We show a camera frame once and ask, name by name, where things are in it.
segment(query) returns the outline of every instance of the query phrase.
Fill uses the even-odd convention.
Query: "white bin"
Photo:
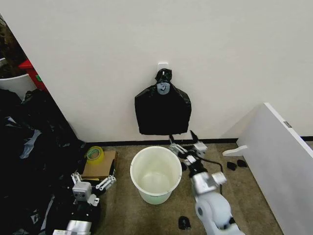
[[[144,148],[131,163],[131,178],[143,200],[154,205],[161,204],[180,182],[180,161],[167,148]]]

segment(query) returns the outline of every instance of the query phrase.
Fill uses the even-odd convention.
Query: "carpet floor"
[[[224,158],[222,152],[236,148],[235,143],[208,144],[206,158],[222,163],[227,182],[223,196],[229,201],[232,214],[246,235],[282,235],[260,188],[249,168],[232,171],[227,161],[236,163],[242,157]],[[137,152],[147,146],[104,147],[117,151],[117,182],[101,196],[102,216],[95,227],[95,235],[205,235],[195,212],[188,170],[183,172],[178,187],[163,204],[150,205],[143,201],[130,177],[130,164]],[[218,165],[203,162],[209,173],[220,171]],[[178,228],[178,218],[187,216],[191,230]]]

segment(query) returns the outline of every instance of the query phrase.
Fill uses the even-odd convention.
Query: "black garbage bag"
[[[0,121],[10,116],[13,110],[19,106],[21,99],[14,92],[0,89]]]
[[[1,94],[7,101],[0,103],[4,234],[38,234],[51,196],[84,162],[85,143],[49,94],[28,92],[22,103],[14,93]]]
[[[170,80],[172,71],[161,69],[157,83],[135,97],[139,132],[144,135],[181,134],[188,130],[191,102]]]

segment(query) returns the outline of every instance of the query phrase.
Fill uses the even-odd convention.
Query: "baseboard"
[[[232,139],[202,139],[203,143],[236,143],[237,138]],[[175,140],[178,144],[192,144],[194,140]],[[169,140],[158,140],[158,141],[108,141],[108,142],[88,142],[91,146],[125,146],[125,145],[168,145]]]
[[[301,136],[304,141],[313,141],[313,136]]]

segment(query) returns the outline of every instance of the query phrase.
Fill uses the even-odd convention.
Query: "yellow tape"
[[[93,146],[86,154],[88,164],[99,164],[104,158],[104,152],[101,147]]]

